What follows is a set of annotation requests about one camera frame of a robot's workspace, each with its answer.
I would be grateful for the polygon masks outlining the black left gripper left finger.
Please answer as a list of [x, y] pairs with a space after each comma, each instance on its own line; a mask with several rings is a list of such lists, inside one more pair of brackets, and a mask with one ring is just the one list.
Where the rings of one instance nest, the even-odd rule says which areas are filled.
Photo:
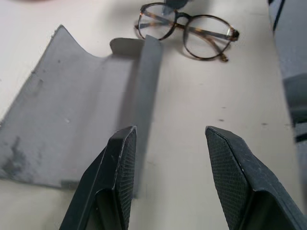
[[59, 230], [128, 230], [137, 130], [113, 134], [84, 172]]

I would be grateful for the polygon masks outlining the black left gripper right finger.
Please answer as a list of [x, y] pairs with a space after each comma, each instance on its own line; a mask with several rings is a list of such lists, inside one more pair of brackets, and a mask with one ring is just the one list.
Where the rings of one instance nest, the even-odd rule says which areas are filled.
[[241, 137], [213, 126], [205, 136], [229, 230], [307, 230], [307, 218]]

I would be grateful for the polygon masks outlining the grey open glasses case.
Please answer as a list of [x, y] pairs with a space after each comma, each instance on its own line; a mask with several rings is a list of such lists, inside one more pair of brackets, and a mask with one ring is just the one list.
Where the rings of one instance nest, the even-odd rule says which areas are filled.
[[136, 126], [133, 194], [141, 183], [162, 43], [114, 38], [111, 54], [85, 51], [59, 26], [0, 122], [0, 178], [76, 186], [118, 130]]

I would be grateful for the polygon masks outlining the tortoiseshell round glasses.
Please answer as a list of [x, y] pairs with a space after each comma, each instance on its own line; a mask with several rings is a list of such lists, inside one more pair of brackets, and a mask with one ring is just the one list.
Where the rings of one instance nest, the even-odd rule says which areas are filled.
[[239, 39], [239, 31], [224, 19], [209, 15], [189, 15], [163, 2], [141, 6], [134, 28], [139, 37], [152, 36], [160, 41], [169, 38], [176, 29], [183, 32], [183, 46], [195, 59], [227, 62], [225, 51]]

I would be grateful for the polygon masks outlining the dark blue-grey object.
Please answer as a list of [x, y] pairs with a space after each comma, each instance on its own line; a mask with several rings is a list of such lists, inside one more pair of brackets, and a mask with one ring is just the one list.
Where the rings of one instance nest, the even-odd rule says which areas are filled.
[[164, 0], [164, 2], [175, 9], [181, 9], [189, 2], [189, 0]]

